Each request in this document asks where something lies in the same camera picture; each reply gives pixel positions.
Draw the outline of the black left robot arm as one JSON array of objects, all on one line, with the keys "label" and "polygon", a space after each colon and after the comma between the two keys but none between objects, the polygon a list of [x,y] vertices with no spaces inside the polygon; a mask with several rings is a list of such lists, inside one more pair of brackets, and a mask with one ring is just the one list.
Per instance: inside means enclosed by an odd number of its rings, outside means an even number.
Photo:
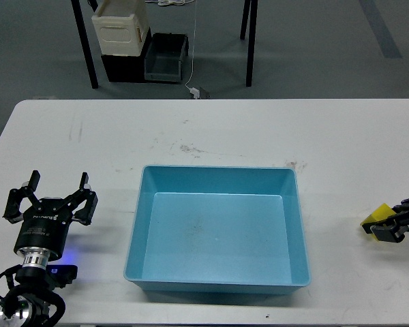
[{"label": "black left robot arm", "polygon": [[22,264],[0,274],[8,292],[0,296],[0,326],[55,326],[65,313],[65,301],[55,289],[72,284],[75,265],[56,265],[63,256],[72,222],[90,225],[97,206],[97,194],[82,174],[78,189],[65,198],[37,198],[40,173],[32,172],[28,182],[8,195],[4,219],[21,222],[14,253]]}]

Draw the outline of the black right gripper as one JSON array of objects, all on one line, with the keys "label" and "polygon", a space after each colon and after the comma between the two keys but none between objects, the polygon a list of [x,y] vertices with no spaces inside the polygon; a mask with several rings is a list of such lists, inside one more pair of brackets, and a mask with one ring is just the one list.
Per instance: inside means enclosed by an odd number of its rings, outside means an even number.
[{"label": "black right gripper", "polygon": [[388,217],[382,224],[371,227],[379,241],[400,243],[409,232],[409,202],[402,202],[392,208],[396,214]]}]

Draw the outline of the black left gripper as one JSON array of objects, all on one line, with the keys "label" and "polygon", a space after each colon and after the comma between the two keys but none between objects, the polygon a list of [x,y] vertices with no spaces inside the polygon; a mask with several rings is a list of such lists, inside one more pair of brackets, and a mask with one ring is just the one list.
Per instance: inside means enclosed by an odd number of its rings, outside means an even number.
[{"label": "black left gripper", "polygon": [[[65,206],[59,198],[43,198],[40,202],[35,196],[39,181],[40,173],[34,170],[28,182],[10,190],[3,218],[10,223],[23,220],[15,254],[22,256],[28,248],[46,249],[50,251],[48,260],[56,261],[63,256],[71,221],[91,225],[98,198],[89,185],[87,172],[82,173],[78,190],[67,197]],[[20,205],[25,198],[34,208],[31,206],[22,214]]]}]

